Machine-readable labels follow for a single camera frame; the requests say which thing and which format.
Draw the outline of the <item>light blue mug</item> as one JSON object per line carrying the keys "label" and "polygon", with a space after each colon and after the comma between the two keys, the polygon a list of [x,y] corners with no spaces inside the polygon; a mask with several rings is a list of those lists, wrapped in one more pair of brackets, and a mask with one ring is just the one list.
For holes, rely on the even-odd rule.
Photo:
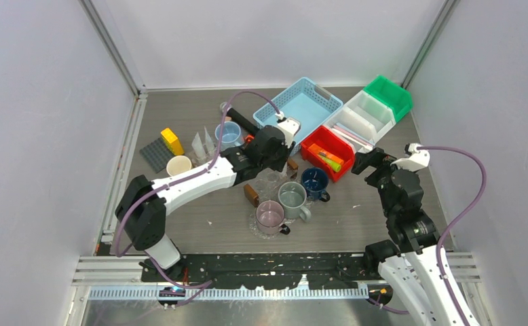
{"label": "light blue mug", "polygon": [[241,127],[232,121],[225,121],[223,125],[219,124],[214,130],[214,135],[216,140],[221,142],[220,151],[244,144]]}

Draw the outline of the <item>green toothpaste tube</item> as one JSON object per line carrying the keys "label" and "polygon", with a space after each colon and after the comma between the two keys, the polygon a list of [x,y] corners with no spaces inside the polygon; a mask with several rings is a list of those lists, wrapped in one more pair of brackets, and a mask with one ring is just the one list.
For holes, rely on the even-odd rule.
{"label": "green toothpaste tube", "polygon": [[330,158],[327,158],[322,153],[318,154],[319,158],[324,161],[335,173],[338,173],[341,170],[341,165]]}

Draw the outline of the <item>orange toothpaste tube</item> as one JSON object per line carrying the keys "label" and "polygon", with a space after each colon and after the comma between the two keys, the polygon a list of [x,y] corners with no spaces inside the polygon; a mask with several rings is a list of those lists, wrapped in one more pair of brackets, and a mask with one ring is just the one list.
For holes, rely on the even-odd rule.
{"label": "orange toothpaste tube", "polygon": [[335,154],[332,154],[331,152],[325,150],[324,148],[320,147],[319,145],[315,143],[309,146],[309,150],[317,156],[319,153],[322,153],[324,156],[326,156],[327,158],[330,158],[331,160],[336,161],[340,165],[343,164],[343,160],[340,157],[336,156]]}

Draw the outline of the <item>grey mug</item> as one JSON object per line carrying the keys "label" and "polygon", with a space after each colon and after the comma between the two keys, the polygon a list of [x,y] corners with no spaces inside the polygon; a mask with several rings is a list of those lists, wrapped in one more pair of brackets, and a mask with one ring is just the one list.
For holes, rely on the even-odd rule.
{"label": "grey mug", "polygon": [[289,181],[282,184],[278,190],[278,200],[286,219],[302,219],[309,222],[312,218],[311,211],[306,207],[306,190],[300,183]]}

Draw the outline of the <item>dark blue mug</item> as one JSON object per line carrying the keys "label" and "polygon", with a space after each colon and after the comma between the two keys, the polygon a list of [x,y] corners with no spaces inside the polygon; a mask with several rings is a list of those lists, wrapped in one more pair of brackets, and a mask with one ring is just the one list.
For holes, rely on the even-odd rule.
{"label": "dark blue mug", "polygon": [[304,170],[301,174],[301,184],[309,200],[328,202],[331,199],[330,194],[326,190],[329,178],[322,169],[313,167]]}

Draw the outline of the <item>teal cap toothpaste tube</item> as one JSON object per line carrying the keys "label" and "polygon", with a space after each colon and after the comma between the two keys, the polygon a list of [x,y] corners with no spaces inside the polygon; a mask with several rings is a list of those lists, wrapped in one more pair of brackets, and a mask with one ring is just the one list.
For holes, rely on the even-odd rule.
{"label": "teal cap toothpaste tube", "polygon": [[204,127],[204,145],[206,148],[206,155],[212,157],[216,146],[206,127]]}

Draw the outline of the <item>mauve mug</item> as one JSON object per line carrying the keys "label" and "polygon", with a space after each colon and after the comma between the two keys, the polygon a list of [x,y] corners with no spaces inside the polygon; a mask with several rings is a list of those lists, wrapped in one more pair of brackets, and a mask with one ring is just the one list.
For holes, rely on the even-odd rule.
{"label": "mauve mug", "polygon": [[274,200],[261,202],[256,208],[256,216],[264,226],[277,226],[285,221],[284,209]]}

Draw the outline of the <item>pink cap toothpaste tube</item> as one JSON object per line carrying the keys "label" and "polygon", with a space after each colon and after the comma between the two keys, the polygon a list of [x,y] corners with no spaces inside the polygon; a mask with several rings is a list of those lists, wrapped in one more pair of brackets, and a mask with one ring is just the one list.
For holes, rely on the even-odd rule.
{"label": "pink cap toothpaste tube", "polygon": [[191,146],[193,148],[193,151],[198,155],[198,156],[205,156],[206,155],[206,151],[204,149],[204,144],[202,143],[202,140],[200,138],[200,134],[197,132],[194,136],[194,139],[191,143]]}

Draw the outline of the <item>yellow mug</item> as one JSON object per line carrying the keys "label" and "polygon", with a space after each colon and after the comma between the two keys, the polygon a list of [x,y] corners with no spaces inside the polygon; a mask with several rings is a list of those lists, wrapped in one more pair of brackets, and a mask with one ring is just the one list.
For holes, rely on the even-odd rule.
{"label": "yellow mug", "polygon": [[166,165],[166,172],[170,177],[185,173],[193,168],[192,161],[187,156],[174,156]]}

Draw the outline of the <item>clear acrylic toothbrush holder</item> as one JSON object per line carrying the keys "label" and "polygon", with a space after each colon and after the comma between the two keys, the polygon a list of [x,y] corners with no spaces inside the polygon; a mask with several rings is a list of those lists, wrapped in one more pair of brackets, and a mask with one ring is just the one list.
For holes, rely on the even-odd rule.
{"label": "clear acrylic toothbrush holder", "polygon": [[193,167],[198,167],[206,163],[210,163],[214,157],[214,151],[209,151],[205,156],[198,156],[194,151],[187,154]]}

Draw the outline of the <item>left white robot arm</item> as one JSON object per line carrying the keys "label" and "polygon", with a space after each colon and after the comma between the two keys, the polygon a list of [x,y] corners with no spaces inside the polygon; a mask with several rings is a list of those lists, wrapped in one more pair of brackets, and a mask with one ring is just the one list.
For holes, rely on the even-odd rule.
{"label": "left white robot arm", "polygon": [[299,130],[290,120],[264,126],[251,142],[227,148],[214,161],[175,177],[154,181],[143,175],[133,178],[115,209],[132,246],[156,261],[166,280],[178,280],[185,267],[180,251],[166,235],[166,217],[210,192],[254,179],[267,168],[282,171]]}

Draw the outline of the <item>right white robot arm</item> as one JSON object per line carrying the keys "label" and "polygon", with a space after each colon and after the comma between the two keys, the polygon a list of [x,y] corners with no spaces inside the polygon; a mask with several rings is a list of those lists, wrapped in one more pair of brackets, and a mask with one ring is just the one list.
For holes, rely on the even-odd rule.
{"label": "right white robot arm", "polygon": [[[431,151],[450,151],[473,160],[480,169],[481,184],[473,201],[444,232],[422,207],[424,195],[418,171],[428,167]],[[352,173],[374,171],[365,181],[379,194],[389,239],[366,246],[364,271],[383,278],[404,304],[406,314],[418,325],[479,325],[447,261],[444,248],[451,228],[480,200],[487,185],[483,163],[462,149],[411,143],[406,156],[396,158],[376,147],[355,155]]]}

